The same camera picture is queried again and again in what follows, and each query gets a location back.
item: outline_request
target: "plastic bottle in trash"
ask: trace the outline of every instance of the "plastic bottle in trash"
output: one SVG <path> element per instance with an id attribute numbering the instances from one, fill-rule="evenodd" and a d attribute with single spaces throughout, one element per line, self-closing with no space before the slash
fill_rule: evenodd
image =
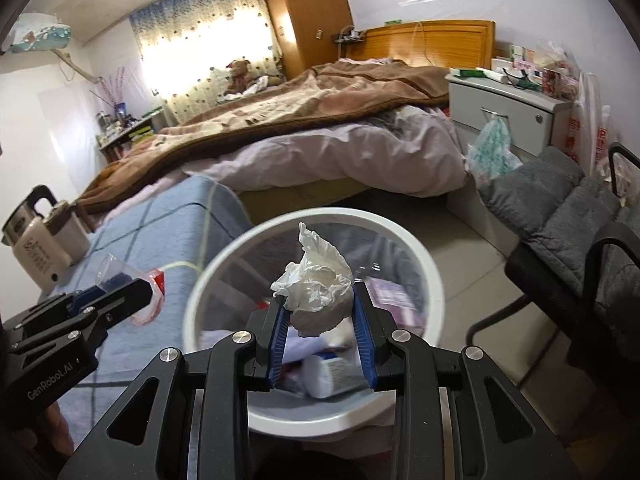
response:
<path id="1" fill-rule="evenodd" d="M 302 361 L 302 381 L 306 392 L 316 399 L 326 399 L 367 385 L 358 365 L 333 352 L 305 358 Z"/>

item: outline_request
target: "electric kettle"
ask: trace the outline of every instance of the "electric kettle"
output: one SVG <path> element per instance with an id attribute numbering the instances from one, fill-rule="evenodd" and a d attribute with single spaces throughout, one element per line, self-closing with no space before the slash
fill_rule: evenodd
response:
<path id="1" fill-rule="evenodd" d="M 47 200 L 52 207 L 46 218 L 35 208 L 40 200 Z M 85 228 L 76 212 L 83 218 Z M 93 231 L 93 226 L 84 210 L 76 204 L 58 202 L 47 186 L 40 185 L 4 223 L 2 243 L 12 248 L 22 268 L 49 294 L 66 270 L 89 250 L 85 230 Z"/>

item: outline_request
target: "drawer handle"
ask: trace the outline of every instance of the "drawer handle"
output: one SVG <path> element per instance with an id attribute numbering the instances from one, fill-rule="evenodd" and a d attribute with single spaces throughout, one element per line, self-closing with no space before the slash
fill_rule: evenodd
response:
<path id="1" fill-rule="evenodd" d="M 505 118 L 505 119 L 508 119 L 508 118 L 509 118 L 509 116 L 508 116 L 508 115 L 499 114 L 498 112 L 494 112 L 494 111 L 492 111 L 492 110 L 487 110 L 487 109 L 486 109 L 486 108 L 484 108 L 484 107 L 480 107 L 480 111 L 484 112 L 485 114 L 491 114 L 491 115 L 495 115 L 495 116 L 497 116 L 497 117 L 503 117 L 503 118 Z"/>

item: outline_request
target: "blue bed sheet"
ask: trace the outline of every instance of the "blue bed sheet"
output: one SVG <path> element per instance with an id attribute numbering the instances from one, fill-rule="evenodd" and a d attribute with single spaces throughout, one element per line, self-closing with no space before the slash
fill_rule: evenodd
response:
<path id="1" fill-rule="evenodd" d="M 222 248 L 249 228 L 231 190 L 192 176 L 92 235 L 87 256 L 52 294 L 95 285 L 98 267 L 113 254 L 138 270 L 163 270 L 165 300 L 150 324 L 136 327 L 124 320 L 113 327 L 97 351 L 97 370 L 60 399 L 76 446 L 161 349 L 182 347 L 182 318 L 196 280 Z"/>

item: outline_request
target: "bed frame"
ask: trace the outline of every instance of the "bed frame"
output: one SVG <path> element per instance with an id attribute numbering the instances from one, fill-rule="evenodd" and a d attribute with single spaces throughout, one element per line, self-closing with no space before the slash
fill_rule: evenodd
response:
<path id="1" fill-rule="evenodd" d="M 491 68 L 495 23 L 485 20 L 437 20 L 372 28 L 363 43 L 350 44 L 351 59 L 391 57 L 411 66 Z"/>
<path id="2" fill-rule="evenodd" d="M 350 44 L 346 55 L 356 60 L 391 57 L 411 66 L 491 68 L 494 43 L 494 22 L 436 20 L 369 29 L 365 41 Z M 284 213 L 326 206 L 367 189 L 352 178 L 342 178 L 247 191 L 239 197 L 251 220 L 259 224 Z"/>

